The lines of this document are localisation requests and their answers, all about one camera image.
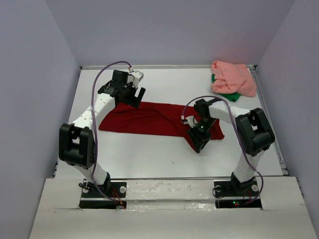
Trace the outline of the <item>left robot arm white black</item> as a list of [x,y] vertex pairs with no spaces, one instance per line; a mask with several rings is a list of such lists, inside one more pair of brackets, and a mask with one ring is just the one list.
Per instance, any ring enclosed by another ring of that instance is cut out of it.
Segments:
[[59,159],[79,170],[100,197],[109,194],[111,178],[98,163],[98,126],[120,103],[139,107],[146,91],[138,88],[143,77],[143,73],[136,70],[114,70],[111,80],[93,92],[86,111],[59,129]]

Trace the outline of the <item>red t shirt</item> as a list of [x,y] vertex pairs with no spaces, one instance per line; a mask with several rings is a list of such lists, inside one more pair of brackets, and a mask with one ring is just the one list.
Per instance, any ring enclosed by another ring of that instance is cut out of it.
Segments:
[[194,143],[187,130],[190,126],[183,124],[181,113],[183,105],[141,102],[135,109],[119,103],[109,112],[99,125],[100,131],[132,133],[184,138],[192,149]]

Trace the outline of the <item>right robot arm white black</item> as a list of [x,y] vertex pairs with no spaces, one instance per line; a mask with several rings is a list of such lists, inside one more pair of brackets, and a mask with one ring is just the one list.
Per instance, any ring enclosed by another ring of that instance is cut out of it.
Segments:
[[181,121],[190,126],[187,134],[196,153],[200,153],[210,141],[210,130],[218,120],[233,126],[241,147],[241,156],[231,179],[216,183],[214,188],[217,197],[242,196],[255,185],[257,165],[264,152],[275,141],[275,135],[264,111],[261,108],[247,110],[231,106],[220,97],[211,97],[206,101],[202,96],[193,99],[192,102],[199,120],[182,115]]

